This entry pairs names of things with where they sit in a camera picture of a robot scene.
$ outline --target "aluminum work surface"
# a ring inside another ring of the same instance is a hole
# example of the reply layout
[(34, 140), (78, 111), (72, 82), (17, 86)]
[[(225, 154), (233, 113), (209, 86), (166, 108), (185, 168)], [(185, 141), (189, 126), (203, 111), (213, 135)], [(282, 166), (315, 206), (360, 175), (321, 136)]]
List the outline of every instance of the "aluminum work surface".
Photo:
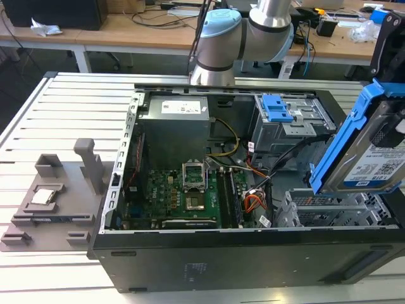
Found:
[[(115, 159), (136, 83), (186, 84), (187, 79), (59, 73), (40, 82), (0, 136), (0, 235), (30, 187), (41, 153), (80, 161), (75, 140), (91, 137), (103, 161)], [(329, 90), (346, 113), (362, 88), (358, 82), (322, 80), (237, 79), (237, 85)], [(85, 252), (0, 253), (0, 281), (0, 303), (405, 303), (405, 258), (354, 285), (120, 294)]]

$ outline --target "hard drive label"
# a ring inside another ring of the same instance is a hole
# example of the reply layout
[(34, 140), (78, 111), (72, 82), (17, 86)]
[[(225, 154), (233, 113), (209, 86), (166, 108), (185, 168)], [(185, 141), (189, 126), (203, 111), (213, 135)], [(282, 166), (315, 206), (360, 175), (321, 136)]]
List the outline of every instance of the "hard drive label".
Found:
[(377, 186), (390, 179), (405, 162), (405, 141), (395, 148), (373, 144), (344, 179), (348, 187)]

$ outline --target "black box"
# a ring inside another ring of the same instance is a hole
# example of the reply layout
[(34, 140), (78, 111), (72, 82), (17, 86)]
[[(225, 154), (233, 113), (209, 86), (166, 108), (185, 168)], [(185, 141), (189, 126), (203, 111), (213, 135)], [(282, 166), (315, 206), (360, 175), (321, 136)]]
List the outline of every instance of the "black box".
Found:
[(316, 33), (319, 36), (331, 37), (337, 24), (338, 24), (338, 21), (335, 21), (335, 20), (321, 19), (318, 27), (316, 28)]
[(3, 0), (15, 27), (30, 27), (31, 18), (61, 28), (99, 30), (107, 18), (106, 0)]

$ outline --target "power supply label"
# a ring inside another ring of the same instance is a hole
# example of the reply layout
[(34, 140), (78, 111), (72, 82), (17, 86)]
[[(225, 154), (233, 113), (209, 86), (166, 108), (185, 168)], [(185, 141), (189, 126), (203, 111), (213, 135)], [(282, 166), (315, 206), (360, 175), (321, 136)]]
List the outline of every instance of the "power supply label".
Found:
[(201, 114), (201, 105), (195, 100), (166, 100), (162, 102), (162, 114)]
[(395, 148), (373, 144), (344, 179), (347, 187), (378, 186), (390, 179), (405, 163), (405, 141)]

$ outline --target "blue object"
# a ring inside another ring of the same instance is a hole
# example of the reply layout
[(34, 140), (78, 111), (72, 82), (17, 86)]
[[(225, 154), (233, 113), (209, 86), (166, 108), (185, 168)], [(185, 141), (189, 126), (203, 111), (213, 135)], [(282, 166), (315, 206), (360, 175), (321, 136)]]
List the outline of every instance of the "blue object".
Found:
[(280, 95), (263, 95), (263, 106), (268, 114), (269, 122), (291, 122), (294, 117), (287, 111), (287, 105)]
[(374, 9), (373, 13), (370, 16), (370, 20), (373, 20), (374, 23), (381, 24), (384, 21), (385, 16), (387, 16), (389, 11), (383, 11), (379, 9)]
[(201, 38), (210, 38), (222, 35), (234, 29), (242, 16), (233, 9), (214, 9), (209, 11), (202, 27)]
[[(320, 192), (323, 182), (322, 179), (331, 169), (333, 161), (338, 157), (339, 153), (344, 149), (347, 142), (350, 140), (352, 134), (356, 130), (361, 130), (367, 122), (365, 116), (366, 110), (369, 105), (372, 104), (380, 96), (395, 96), (405, 97), (405, 84), (391, 84), (391, 83), (379, 83), (377, 79), (373, 79), (373, 83), (364, 87), (361, 91), (359, 98), (353, 106), (353, 109), (349, 116), (347, 116), (342, 127), (339, 129), (335, 139), (328, 147), (327, 152), (319, 162), (318, 166), (314, 169), (311, 164), (311, 178), (309, 182), (315, 194)], [(384, 180), (373, 180), (368, 183), (368, 186), (377, 186), (384, 182)], [(360, 187), (357, 182), (344, 182), (347, 187)]]

